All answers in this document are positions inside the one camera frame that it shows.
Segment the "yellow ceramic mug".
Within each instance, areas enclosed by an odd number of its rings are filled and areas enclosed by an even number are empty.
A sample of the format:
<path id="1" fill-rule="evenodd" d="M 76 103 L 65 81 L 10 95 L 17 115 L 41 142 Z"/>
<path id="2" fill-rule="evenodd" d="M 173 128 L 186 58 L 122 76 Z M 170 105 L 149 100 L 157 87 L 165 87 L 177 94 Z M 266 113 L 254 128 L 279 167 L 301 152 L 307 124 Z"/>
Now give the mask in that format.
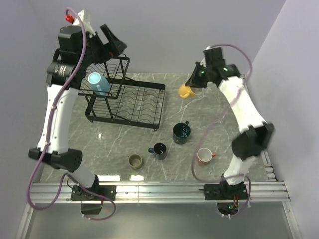
<path id="1" fill-rule="evenodd" d="M 183 99 L 199 96 L 201 92 L 202 89 L 189 87 L 186 85 L 181 85 L 178 90 L 179 96 Z"/>

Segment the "light blue ceramic mug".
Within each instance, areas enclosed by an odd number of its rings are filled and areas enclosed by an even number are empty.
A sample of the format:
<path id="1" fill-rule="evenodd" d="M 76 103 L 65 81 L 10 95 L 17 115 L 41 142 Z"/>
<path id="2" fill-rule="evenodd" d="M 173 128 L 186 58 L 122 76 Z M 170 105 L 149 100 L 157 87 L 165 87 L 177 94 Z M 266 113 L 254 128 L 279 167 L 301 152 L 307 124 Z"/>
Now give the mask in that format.
<path id="1" fill-rule="evenodd" d="M 98 72 L 92 72 L 89 74 L 88 85 L 95 94 L 100 96 L 106 96 L 111 88 L 108 80 Z"/>

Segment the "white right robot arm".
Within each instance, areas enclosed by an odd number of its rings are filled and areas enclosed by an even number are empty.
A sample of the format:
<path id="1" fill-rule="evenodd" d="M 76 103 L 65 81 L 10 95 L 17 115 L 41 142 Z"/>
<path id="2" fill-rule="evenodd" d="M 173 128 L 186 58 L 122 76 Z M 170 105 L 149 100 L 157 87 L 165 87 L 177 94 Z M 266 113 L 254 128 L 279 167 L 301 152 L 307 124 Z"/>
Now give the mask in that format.
<path id="1" fill-rule="evenodd" d="M 246 90 L 245 81 L 252 70 L 243 76 L 236 65 L 227 64 L 221 44 L 208 46 L 203 53 L 204 58 L 196 62 L 186 86 L 202 89 L 209 82 L 215 84 L 228 101 L 239 127 L 239 135 L 231 143 L 230 164 L 220 182 L 214 184 L 212 190 L 206 190 L 205 196 L 213 200 L 248 199 L 245 176 L 256 158 L 267 149 L 275 128 L 259 114 Z"/>

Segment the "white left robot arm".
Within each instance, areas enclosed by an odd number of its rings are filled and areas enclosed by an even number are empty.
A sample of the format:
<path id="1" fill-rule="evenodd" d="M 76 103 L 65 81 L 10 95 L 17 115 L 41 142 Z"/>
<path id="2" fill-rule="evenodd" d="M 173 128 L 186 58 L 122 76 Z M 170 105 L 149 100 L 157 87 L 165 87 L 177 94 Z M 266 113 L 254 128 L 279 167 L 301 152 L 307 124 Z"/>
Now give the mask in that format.
<path id="1" fill-rule="evenodd" d="M 91 35 L 87 31 L 84 40 L 82 28 L 78 25 L 60 29 L 59 48 L 47 68 L 48 101 L 42 136 L 37 147 L 28 152 L 31 159 L 68 172 L 83 186 L 82 193 L 88 200 L 100 196 L 100 187 L 96 185 L 97 176 L 82 163 L 82 152 L 69 148 L 73 106 L 88 67 L 116 58 L 127 48 L 107 25 L 101 25 L 100 29 L 108 40 L 106 44 L 96 32 Z"/>

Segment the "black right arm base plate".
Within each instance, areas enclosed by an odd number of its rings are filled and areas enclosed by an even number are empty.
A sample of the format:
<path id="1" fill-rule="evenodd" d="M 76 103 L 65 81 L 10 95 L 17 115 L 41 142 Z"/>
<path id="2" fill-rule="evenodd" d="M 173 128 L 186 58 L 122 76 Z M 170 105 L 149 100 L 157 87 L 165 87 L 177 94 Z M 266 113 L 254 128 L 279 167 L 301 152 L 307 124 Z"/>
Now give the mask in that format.
<path id="1" fill-rule="evenodd" d="M 205 184 L 202 191 L 205 200 L 246 200 L 248 198 L 248 191 L 243 182 L 237 185 L 228 185 L 227 182 Z"/>

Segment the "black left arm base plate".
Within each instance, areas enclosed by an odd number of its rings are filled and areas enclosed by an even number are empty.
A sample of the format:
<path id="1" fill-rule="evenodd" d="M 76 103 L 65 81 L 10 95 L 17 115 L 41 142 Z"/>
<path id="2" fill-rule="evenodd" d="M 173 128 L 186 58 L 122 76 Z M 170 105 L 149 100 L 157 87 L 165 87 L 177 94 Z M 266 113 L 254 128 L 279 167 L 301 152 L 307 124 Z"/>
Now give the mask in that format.
<path id="1" fill-rule="evenodd" d="M 83 190 L 80 186 L 74 185 L 72 188 L 71 201 L 98 201 L 101 200 L 97 195 L 115 200 L 117 187 L 115 185 L 98 186 L 97 189 Z"/>

